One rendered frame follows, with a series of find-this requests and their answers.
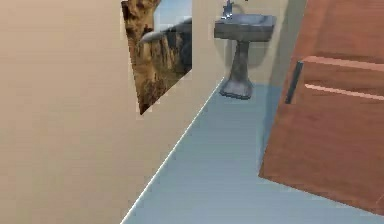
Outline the brown landscape wall picture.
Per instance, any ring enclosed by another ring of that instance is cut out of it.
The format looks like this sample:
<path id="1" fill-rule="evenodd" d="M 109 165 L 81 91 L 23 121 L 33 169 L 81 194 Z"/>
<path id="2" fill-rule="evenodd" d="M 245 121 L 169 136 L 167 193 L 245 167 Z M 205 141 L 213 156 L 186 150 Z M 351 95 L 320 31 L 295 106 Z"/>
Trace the brown landscape wall picture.
<path id="1" fill-rule="evenodd" d="M 192 69 L 192 20 L 155 31 L 155 10 L 164 2 L 121 1 L 140 114 Z"/>

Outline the grey sink tap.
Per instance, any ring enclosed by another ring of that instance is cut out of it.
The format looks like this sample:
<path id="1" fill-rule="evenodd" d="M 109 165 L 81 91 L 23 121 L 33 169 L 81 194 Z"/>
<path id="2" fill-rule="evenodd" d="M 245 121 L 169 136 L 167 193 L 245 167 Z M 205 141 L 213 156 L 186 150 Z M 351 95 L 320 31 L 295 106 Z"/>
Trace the grey sink tap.
<path id="1" fill-rule="evenodd" d="M 223 6 L 223 13 L 221 18 L 222 19 L 228 19 L 232 16 L 233 11 L 233 2 L 231 0 L 227 0 L 226 4 Z"/>

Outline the grey pedestal sink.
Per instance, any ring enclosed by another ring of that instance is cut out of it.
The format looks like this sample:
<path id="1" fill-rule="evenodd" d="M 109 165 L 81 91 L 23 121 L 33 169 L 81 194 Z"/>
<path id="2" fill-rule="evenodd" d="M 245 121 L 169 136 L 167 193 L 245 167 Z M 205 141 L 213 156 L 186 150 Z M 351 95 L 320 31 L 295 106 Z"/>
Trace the grey pedestal sink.
<path id="1" fill-rule="evenodd" d="M 229 77 L 220 94 L 241 100 L 252 96 L 253 85 L 248 76 L 248 52 L 251 42 L 269 42 L 276 17 L 263 14 L 231 14 L 215 22 L 214 37 L 236 42 Z"/>

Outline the brown wooden room door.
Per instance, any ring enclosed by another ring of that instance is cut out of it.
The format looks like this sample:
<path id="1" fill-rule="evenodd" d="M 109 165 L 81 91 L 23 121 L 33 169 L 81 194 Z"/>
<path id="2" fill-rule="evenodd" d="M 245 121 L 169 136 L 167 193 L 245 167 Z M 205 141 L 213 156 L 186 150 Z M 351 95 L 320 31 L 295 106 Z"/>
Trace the brown wooden room door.
<path id="1" fill-rule="evenodd" d="M 307 1 L 259 175 L 384 216 L 384 0 Z"/>

